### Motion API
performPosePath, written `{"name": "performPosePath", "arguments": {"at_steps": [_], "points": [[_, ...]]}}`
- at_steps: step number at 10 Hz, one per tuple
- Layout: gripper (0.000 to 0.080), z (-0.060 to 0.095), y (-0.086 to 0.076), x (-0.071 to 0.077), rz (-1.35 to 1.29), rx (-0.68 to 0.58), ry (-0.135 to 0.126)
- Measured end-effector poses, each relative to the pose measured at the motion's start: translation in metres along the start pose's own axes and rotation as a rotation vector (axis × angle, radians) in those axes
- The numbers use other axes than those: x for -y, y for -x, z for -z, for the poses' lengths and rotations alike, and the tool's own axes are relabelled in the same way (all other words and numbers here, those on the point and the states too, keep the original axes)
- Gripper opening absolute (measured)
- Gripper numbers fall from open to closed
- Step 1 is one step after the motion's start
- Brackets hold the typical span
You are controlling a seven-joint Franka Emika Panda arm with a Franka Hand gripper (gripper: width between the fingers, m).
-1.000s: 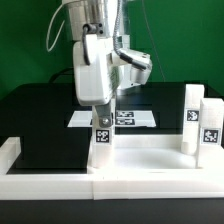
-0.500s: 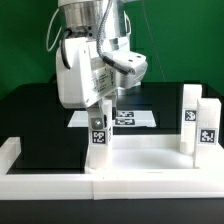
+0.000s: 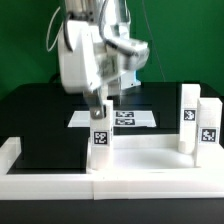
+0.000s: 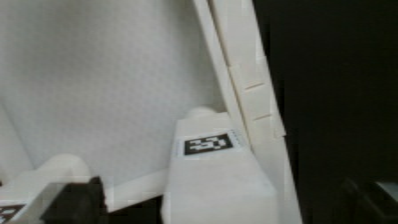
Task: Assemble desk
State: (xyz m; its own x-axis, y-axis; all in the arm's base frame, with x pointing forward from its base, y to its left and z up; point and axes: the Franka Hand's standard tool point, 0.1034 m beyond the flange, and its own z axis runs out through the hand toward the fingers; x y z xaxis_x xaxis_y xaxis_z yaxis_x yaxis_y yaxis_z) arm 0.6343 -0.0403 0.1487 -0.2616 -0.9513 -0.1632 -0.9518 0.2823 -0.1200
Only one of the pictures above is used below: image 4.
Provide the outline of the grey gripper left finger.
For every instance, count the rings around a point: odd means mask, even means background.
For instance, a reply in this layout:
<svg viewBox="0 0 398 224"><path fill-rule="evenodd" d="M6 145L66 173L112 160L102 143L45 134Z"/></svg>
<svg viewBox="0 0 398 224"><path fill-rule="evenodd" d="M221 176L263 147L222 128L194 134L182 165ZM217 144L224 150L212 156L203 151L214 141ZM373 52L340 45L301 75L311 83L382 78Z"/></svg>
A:
<svg viewBox="0 0 398 224"><path fill-rule="evenodd" d="M52 183L11 224L109 224L103 181Z"/></svg>

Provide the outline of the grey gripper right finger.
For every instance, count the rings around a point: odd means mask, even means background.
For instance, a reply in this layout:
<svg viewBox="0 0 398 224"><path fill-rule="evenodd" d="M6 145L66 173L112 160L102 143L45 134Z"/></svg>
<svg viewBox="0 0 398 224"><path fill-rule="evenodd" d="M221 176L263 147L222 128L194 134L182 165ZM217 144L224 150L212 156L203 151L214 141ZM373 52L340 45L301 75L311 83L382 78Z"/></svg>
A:
<svg viewBox="0 0 398 224"><path fill-rule="evenodd" d="M398 224L397 181L343 181L334 224Z"/></svg>

